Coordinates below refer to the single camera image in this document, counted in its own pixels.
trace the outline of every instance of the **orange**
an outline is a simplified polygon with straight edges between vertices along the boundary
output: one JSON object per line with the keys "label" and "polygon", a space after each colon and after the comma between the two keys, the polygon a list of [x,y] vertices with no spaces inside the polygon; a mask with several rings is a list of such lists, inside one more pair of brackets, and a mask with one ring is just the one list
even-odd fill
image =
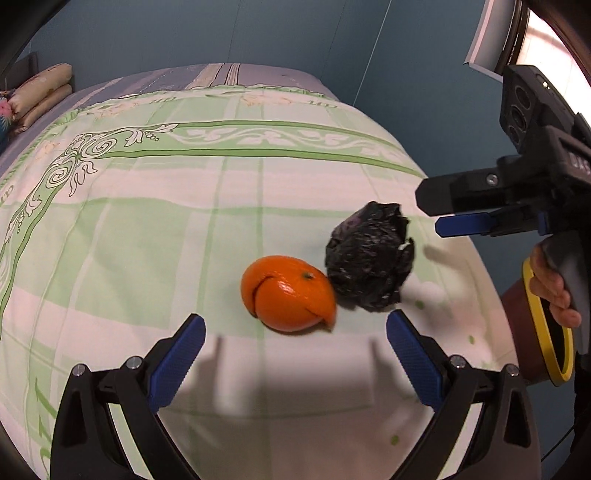
{"label": "orange", "polygon": [[336,301],[326,275],[293,257],[272,255],[248,267],[240,284],[242,301],[269,328],[292,333],[336,321]]}

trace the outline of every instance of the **finger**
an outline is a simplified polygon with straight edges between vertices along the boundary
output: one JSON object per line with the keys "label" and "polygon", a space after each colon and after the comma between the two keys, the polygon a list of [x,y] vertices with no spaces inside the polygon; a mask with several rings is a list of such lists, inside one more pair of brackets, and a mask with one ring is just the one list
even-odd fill
{"label": "finger", "polygon": [[541,245],[536,245],[530,256],[531,269],[534,275],[555,295],[564,290],[564,281],[562,276],[552,270],[546,260],[546,255]]}
{"label": "finger", "polygon": [[570,307],[570,294],[568,291],[563,290],[559,295],[556,295],[538,277],[532,277],[530,280],[530,292],[561,309]]}
{"label": "finger", "polygon": [[556,323],[566,328],[577,328],[581,325],[581,314],[573,309],[561,309],[556,305],[550,305],[550,313]]}

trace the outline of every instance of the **black plastic bag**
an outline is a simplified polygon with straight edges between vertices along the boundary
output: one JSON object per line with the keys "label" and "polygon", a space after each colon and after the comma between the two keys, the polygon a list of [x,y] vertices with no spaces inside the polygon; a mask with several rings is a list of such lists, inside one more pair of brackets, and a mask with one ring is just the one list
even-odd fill
{"label": "black plastic bag", "polygon": [[333,230],[324,263],[341,300],[370,312],[400,302],[414,261],[408,223],[399,204],[369,202]]}

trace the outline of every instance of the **trigger handle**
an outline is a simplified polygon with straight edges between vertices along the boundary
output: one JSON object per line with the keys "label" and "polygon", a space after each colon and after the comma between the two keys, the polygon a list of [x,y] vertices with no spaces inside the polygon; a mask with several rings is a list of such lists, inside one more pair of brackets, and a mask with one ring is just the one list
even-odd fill
{"label": "trigger handle", "polygon": [[550,268],[564,279],[564,286],[570,293],[570,308],[581,314],[581,326],[573,329],[574,346],[578,353],[589,352],[589,279],[585,253],[579,233],[568,231],[555,233],[544,239],[542,250]]}

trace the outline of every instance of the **green patterned bedsheet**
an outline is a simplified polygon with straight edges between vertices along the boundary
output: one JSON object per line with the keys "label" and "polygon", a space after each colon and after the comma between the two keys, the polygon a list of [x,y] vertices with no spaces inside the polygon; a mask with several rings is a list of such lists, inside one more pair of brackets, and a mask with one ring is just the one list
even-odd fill
{"label": "green patterned bedsheet", "polygon": [[72,366],[116,367],[196,312],[208,338],[161,418],[203,480],[389,478],[430,411],[385,315],[339,310],[331,334],[281,336],[238,285],[263,255],[322,268],[335,225],[397,202],[417,244],[402,308],[419,331],[479,367],[516,362],[472,243],[438,238],[417,208],[423,177],[367,116],[298,89],[155,92],[68,113],[0,180],[0,420],[13,442],[45,479]]}

